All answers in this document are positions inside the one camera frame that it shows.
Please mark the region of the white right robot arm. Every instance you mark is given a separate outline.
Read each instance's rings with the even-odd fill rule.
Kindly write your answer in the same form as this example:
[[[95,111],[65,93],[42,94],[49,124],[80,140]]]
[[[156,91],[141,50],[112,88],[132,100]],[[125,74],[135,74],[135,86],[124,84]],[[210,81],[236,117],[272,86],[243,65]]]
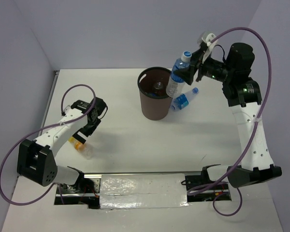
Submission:
[[[222,91],[235,118],[245,156],[235,167],[227,168],[234,188],[263,183],[282,175],[270,156],[260,116],[265,99],[259,84],[249,75],[255,55],[250,45],[234,43],[223,62],[211,58],[212,46],[202,42],[192,53],[190,65],[175,71],[188,85],[206,76],[222,83]]]

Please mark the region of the blue label bottle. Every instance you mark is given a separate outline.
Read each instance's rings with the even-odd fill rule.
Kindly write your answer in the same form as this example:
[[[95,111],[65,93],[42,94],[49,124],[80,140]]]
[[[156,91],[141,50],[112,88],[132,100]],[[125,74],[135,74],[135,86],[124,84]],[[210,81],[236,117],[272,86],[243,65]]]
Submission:
[[[148,95],[149,97],[151,97],[151,98],[155,98],[155,97],[157,97],[157,95],[156,95],[155,92],[149,92],[149,93],[147,93],[147,95]]]
[[[169,97],[176,98],[181,94],[185,81],[174,72],[187,68],[190,64],[191,57],[192,54],[189,51],[184,51],[181,57],[175,61],[166,87],[166,93]]]

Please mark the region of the blue cap bottle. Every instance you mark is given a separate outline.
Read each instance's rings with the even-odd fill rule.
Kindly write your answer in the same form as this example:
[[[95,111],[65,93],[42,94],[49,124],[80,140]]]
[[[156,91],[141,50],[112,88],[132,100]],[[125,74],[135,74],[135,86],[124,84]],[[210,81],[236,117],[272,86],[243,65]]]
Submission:
[[[195,99],[198,93],[199,89],[197,87],[186,93],[182,93],[177,98],[173,99],[170,109],[172,111],[179,111],[184,109]]]

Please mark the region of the clear bottle orange label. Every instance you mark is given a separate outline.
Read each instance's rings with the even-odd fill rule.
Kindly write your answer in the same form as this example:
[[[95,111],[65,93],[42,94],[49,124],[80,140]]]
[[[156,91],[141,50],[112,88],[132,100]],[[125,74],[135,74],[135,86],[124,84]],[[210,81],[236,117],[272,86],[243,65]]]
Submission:
[[[83,144],[73,137],[71,137],[68,141],[74,149],[87,160],[93,157],[93,148],[90,144]]]

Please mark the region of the clear bottle red cap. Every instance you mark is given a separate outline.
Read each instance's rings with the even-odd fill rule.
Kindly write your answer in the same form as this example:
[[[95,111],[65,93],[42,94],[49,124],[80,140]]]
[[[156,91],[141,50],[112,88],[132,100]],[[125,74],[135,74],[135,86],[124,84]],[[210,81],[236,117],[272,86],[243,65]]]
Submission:
[[[152,92],[154,96],[164,96],[165,95],[164,84],[162,82],[156,82],[152,87]]]

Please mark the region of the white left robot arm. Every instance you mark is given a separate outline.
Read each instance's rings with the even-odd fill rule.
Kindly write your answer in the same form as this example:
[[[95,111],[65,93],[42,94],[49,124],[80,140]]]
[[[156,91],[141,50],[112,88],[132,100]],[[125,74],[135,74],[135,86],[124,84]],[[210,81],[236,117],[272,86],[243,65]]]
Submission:
[[[101,122],[107,104],[97,98],[90,103],[77,100],[64,109],[59,126],[49,129],[34,140],[23,140],[19,145],[17,173],[46,187],[51,183],[65,184],[73,192],[81,192],[93,182],[73,167],[58,166],[55,156],[61,147],[74,138],[84,146]]]

